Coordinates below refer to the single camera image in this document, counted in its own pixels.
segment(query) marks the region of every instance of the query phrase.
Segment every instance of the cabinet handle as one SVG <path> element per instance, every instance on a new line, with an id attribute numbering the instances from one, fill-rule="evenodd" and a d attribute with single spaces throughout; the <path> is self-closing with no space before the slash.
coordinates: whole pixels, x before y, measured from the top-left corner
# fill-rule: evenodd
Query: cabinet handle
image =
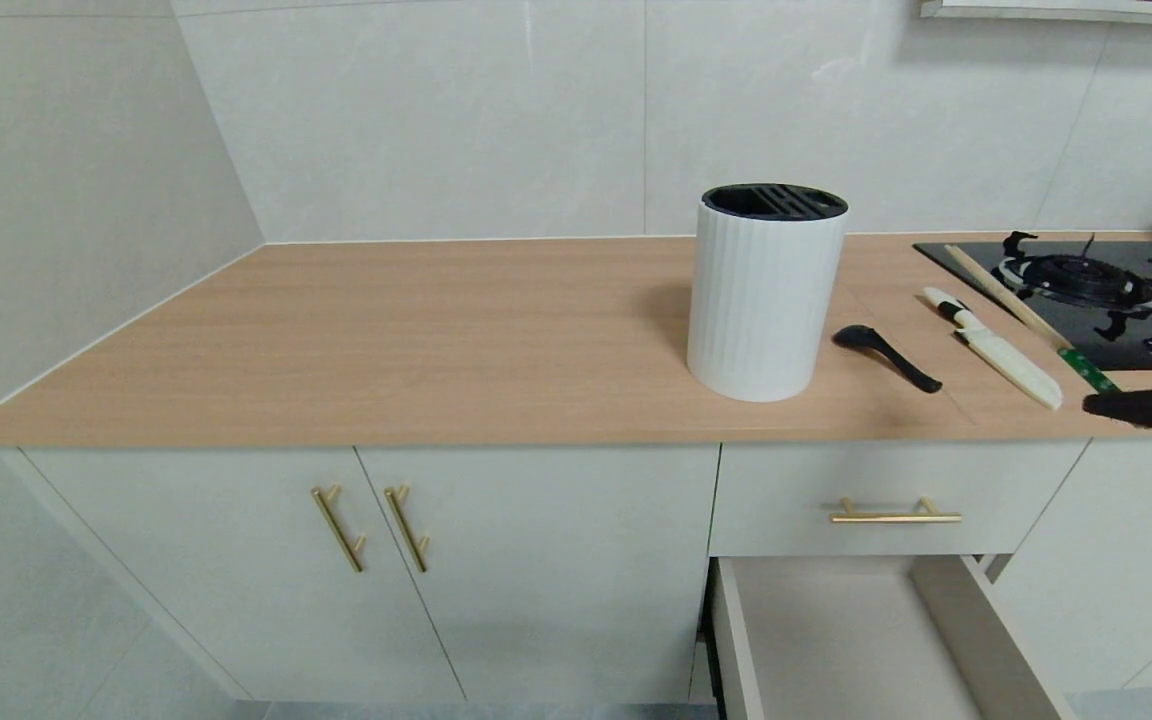
<path id="1" fill-rule="evenodd" d="M 323 488 L 314 487 L 311 488 L 310 495 L 314 497 L 314 502 L 319 506 L 319 510 L 323 511 L 323 517 L 328 521 L 328 528 L 332 528 L 332 533 L 340 543 L 340 552 L 344 552 L 346 560 L 349 561 L 349 566 L 355 573 L 362 573 L 362 561 L 358 560 L 358 555 L 362 553 L 362 544 L 367 541 L 366 536 L 358 536 L 358 539 L 351 544 L 344 539 L 344 532 L 340 529 L 340 523 L 335 520 L 335 515 L 332 511 L 332 502 L 335 498 L 340 495 L 340 483 L 334 484 L 334 486 L 328 488 L 328 492 L 323 492 Z"/>
<path id="2" fill-rule="evenodd" d="M 842 511 L 829 514 L 831 523 L 961 523 L 960 511 L 939 511 L 926 497 L 918 498 L 918 506 L 925 511 L 856 511 L 851 498 L 838 501 Z"/>
<path id="3" fill-rule="evenodd" d="M 412 553 L 412 561 L 416 562 L 416 571 L 424 573 L 425 548 L 429 547 L 429 536 L 422 536 L 417 541 L 412 536 L 411 525 L 407 524 L 407 516 L 403 515 L 403 501 L 407 500 L 407 486 L 399 488 L 385 488 L 385 500 L 389 501 L 389 509 L 394 511 L 394 520 L 397 520 L 397 529 L 403 533 L 407 541 L 407 550 Z"/>

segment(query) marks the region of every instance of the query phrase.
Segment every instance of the tiled floor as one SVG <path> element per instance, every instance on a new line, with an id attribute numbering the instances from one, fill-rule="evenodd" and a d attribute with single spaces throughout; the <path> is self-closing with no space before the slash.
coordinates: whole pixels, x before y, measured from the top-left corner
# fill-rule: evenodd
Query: tiled floor
<path id="1" fill-rule="evenodd" d="M 1079 720 L 1152 720 L 1152 688 L 1074 694 Z M 717 720 L 713 705 L 343 705 L 238 703 L 232 720 Z"/>
<path id="2" fill-rule="evenodd" d="M 1071 694 L 1069 703 L 1079 720 L 1152 720 L 1152 688 Z"/>

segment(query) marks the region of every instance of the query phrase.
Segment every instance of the gas stove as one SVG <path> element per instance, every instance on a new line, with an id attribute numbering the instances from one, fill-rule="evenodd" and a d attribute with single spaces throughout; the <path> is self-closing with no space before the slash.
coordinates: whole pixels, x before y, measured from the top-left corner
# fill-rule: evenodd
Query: gas stove
<path id="1" fill-rule="evenodd" d="M 1048 242 L 1013 232 L 958 247 L 1100 369 L 1152 369 L 1152 242 Z M 945 248 L 915 245 L 988 297 Z"/>

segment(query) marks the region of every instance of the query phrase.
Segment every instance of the wooden countertop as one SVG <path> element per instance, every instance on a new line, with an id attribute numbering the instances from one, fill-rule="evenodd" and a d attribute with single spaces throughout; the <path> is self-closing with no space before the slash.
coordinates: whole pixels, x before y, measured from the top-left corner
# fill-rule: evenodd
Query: wooden countertop
<path id="1" fill-rule="evenodd" d="M 1003 233 L 849 236 L 826 333 L 874 325 L 945 381 L 924 395 L 820 348 L 773 404 L 687 372 L 690 238 L 263 247 L 0 406 L 0 445 L 645 444 L 1139 434 L 1079 410 L 1089 387 L 1023 325 L 914 251 Z M 1043 240 L 1084 234 L 1044 233 Z M 1101 233 L 1102 240 L 1114 240 Z M 1149 237 L 1119 234 L 1117 240 Z M 968 301 L 1064 386 L 1053 414 L 916 298 Z M 1116 373 L 1124 388 L 1151 373 Z"/>

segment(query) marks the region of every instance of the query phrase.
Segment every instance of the wall tile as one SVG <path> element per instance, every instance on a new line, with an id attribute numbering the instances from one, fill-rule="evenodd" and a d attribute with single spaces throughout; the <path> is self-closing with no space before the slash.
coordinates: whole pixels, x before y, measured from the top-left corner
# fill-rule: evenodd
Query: wall tile
<path id="1" fill-rule="evenodd" d="M 0 397 L 260 242 L 174 18 L 0 18 Z"/>
<path id="2" fill-rule="evenodd" d="M 1114 26 L 1039 227 L 1152 228 L 1152 26 Z"/>
<path id="3" fill-rule="evenodd" d="M 649 233 L 705 188 L 817 184 L 849 232 L 1028 227 L 1106 25 L 918 20 L 892 0 L 649 0 Z"/>
<path id="4" fill-rule="evenodd" d="M 0 720 L 69 720 L 147 626 L 0 461 Z"/>
<path id="5" fill-rule="evenodd" d="M 170 0 L 0 0 L 0 18 L 45 15 L 96 17 L 172 17 Z"/>
<path id="6" fill-rule="evenodd" d="M 643 1 L 181 18 L 268 242 L 643 232 Z"/>
<path id="7" fill-rule="evenodd" d="M 114 667 L 81 720 L 230 720 L 236 702 L 151 624 Z"/>

